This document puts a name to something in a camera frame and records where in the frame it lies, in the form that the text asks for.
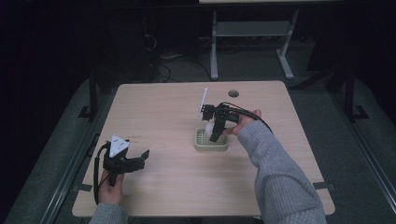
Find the gray sweater sleeve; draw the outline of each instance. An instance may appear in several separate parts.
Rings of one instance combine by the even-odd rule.
[[[127,221],[128,212],[124,207],[117,204],[99,203],[90,223],[125,224]]]
[[[260,121],[243,128],[238,140],[258,168],[256,199],[265,224],[326,223],[313,185]]]

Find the hand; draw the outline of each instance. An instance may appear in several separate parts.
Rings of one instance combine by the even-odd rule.
[[[99,188],[99,203],[120,204],[123,197],[122,182],[124,175],[117,175],[116,184],[114,185],[114,187],[111,187],[110,181],[108,180],[109,174],[110,172],[107,170],[104,170],[102,173],[102,179],[100,183],[103,183]]]
[[[260,118],[262,117],[262,112],[259,109],[253,111],[253,114],[259,116]],[[224,130],[223,133],[224,134],[232,134],[233,133],[235,135],[238,135],[239,131],[241,131],[245,126],[247,126],[249,123],[253,122],[254,120],[255,119],[253,119],[253,118],[239,114],[238,125],[236,125],[233,128],[228,128],[228,129]]]

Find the round hole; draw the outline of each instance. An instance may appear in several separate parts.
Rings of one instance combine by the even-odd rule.
[[[238,91],[229,91],[228,95],[235,98],[235,97],[238,97],[239,92]]]

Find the white stick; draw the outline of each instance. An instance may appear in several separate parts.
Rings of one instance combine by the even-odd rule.
[[[201,109],[202,109],[202,106],[204,105],[204,100],[205,100],[205,97],[206,97],[206,92],[207,92],[207,88],[205,88],[204,97],[202,98],[202,102],[201,102],[201,104],[200,104],[200,106],[199,106],[199,110],[198,110],[198,114],[197,114],[197,117],[198,117],[198,118],[199,118],[200,115],[201,115]]]

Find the floor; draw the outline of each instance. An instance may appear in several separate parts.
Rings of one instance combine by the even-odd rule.
[[[287,57],[295,79],[283,76],[276,57],[279,40],[263,40],[262,45],[231,46],[218,55],[218,81],[281,80],[294,86],[318,72],[306,71],[313,41],[293,41]],[[164,55],[172,58],[175,55]],[[154,82],[210,81],[209,52],[163,60]],[[395,211],[384,188],[375,177],[373,164],[379,162],[391,186],[396,186],[396,128],[376,104],[370,90],[356,80],[355,105],[361,105],[368,119],[350,122],[342,109],[344,90],[328,93],[328,77],[290,97],[303,124],[323,177],[332,186],[334,214],[328,223],[396,223]],[[88,217],[71,213],[78,188],[90,161],[94,139],[100,134],[117,88],[98,92],[98,114],[89,121],[79,118],[89,105],[88,81],[81,84],[54,130],[51,139],[26,182],[6,223],[88,223]],[[188,223],[189,218],[130,217],[129,223]],[[204,223],[254,223],[252,217],[209,218]]]

